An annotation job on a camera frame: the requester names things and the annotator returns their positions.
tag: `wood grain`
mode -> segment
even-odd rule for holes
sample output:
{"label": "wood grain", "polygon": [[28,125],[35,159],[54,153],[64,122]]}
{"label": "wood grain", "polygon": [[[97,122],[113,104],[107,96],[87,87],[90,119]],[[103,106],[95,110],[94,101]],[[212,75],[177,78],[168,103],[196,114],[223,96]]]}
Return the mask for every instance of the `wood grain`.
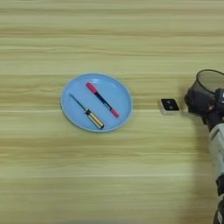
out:
{"label": "wood grain", "polygon": [[[222,1],[2,0],[0,223],[212,223],[208,130],[161,115],[200,69],[224,71]],[[60,110],[63,87],[112,75],[134,99],[121,129],[96,135]]]}

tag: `yellow screwdriver handle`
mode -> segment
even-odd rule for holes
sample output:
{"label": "yellow screwdriver handle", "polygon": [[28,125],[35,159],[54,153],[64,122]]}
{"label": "yellow screwdriver handle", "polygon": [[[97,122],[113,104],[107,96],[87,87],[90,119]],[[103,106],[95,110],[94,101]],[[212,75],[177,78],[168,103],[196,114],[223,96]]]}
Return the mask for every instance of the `yellow screwdriver handle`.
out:
{"label": "yellow screwdriver handle", "polygon": [[104,128],[104,123],[95,114],[93,114],[88,108],[85,109],[85,114],[88,116],[88,118],[94,123],[94,125],[99,130]]}

